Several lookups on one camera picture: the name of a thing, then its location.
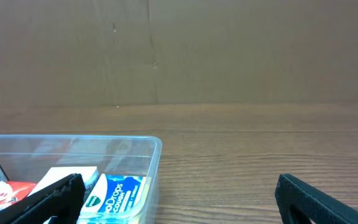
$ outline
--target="brown wall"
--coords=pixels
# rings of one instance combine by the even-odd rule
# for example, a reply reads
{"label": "brown wall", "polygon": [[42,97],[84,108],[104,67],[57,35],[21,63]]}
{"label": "brown wall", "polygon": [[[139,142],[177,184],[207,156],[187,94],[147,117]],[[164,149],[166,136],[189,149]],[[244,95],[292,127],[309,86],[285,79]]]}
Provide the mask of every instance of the brown wall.
{"label": "brown wall", "polygon": [[333,101],[358,1],[0,0],[0,107]]}

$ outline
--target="transparent container rim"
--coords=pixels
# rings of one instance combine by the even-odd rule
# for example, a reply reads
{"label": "transparent container rim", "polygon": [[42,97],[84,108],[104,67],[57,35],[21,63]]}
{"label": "transparent container rim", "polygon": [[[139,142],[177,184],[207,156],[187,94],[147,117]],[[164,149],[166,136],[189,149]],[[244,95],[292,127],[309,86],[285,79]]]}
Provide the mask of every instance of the transparent container rim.
{"label": "transparent container rim", "polygon": [[[0,134],[0,138],[49,138],[49,139],[65,139],[65,138],[81,138],[81,139],[150,139],[155,141],[154,153],[152,156],[152,160],[149,165],[149,170],[147,171],[146,178],[152,178],[149,190],[154,186],[155,175],[158,169],[158,164],[160,162],[161,150],[162,150],[162,141],[155,136],[120,136],[120,135],[91,135],[91,134]],[[20,153],[20,152],[0,152],[1,154],[34,154],[34,153]],[[83,156],[114,156],[114,155],[104,155],[104,154],[75,154],[75,153],[41,153],[44,155],[83,155]],[[150,200],[150,191],[147,194],[143,194],[139,200],[139,202],[134,205],[130,210],[122,212],[122,213],[103,213],[103,212],[95,212],[96,214],[103,214],[106,218],[129,218],[138,215],[140,212],[143,212],[145,209],[144,205],[147,205]]]}

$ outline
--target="clear plastic container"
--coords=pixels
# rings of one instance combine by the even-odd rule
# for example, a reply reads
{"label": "clear plastic container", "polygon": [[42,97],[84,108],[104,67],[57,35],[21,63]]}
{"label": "clear plastic container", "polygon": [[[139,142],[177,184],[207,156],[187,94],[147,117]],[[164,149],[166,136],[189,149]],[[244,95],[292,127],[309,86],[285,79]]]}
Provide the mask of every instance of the clear plastic container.
{"label": "clear plastic container", "polygon": [[161,150],[161,140],[152,136],[0,135],[0,164],[10,180],[39,182],[51,167],[97,166],[100,174],[143,176],[149,181],[148,190],[129,210],[81,213],[78,223],[153,223]]}

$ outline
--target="wood grain surface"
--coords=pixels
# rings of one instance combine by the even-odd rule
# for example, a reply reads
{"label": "wood grain surface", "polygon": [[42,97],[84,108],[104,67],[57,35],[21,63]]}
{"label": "wood grain surface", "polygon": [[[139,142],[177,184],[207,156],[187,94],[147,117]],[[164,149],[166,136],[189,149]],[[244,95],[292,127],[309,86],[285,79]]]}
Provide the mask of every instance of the wood grain surface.
{"label": "wood grain surface", "polygon": [[21,108],[0,133],[159,137],[156,223],[281,223],[283,173],[358,210],[358,104]]}

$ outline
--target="tabletop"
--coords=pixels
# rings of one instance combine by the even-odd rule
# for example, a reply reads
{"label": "tabletop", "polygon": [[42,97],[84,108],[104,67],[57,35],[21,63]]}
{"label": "tabletop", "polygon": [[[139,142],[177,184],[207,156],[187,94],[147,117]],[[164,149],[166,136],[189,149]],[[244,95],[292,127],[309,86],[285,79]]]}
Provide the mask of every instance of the tabletop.
{"label": "tabletop", "polygon": [[0,133],[159,137],[156,223],[281,223],[284,173],[358,210],[358,103],[0,109]]}

